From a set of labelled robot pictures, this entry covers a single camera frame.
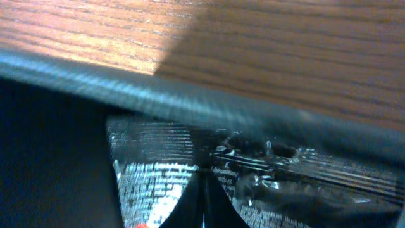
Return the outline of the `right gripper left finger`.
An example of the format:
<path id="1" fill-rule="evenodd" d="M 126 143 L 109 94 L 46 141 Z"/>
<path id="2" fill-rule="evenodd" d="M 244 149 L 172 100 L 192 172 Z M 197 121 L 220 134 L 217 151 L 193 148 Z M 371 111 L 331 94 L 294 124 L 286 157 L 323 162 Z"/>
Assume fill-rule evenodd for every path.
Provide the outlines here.
<path id="1" fill-rule="evenodd" d="M 203 225 L 203 178 L 200 173 L 191 176 L 178 203 L 160 228 L 201 228 Z"/>

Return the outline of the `dark green open box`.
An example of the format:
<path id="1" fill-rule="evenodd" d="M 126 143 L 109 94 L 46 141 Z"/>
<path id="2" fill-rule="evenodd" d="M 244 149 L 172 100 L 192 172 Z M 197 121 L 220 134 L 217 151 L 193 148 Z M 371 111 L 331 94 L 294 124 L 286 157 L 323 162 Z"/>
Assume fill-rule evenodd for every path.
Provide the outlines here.
<path id="1" fill-rule="evenodd" d="M 1 51 L 1 226 L 125 227 L 106 122 L 130 116 L 404 173 L 404 134 L 198 85 Z"/>

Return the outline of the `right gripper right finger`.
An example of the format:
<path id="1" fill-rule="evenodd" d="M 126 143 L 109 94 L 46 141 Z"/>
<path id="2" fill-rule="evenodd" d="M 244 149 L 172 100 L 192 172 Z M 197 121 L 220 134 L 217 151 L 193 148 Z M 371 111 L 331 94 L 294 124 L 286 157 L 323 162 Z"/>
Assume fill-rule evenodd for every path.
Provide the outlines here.
<path id="1" fill-rule="evenodd" d="M 207 228 L 249 228 L 212 172 L 204 174 L 204 223 Z"/>

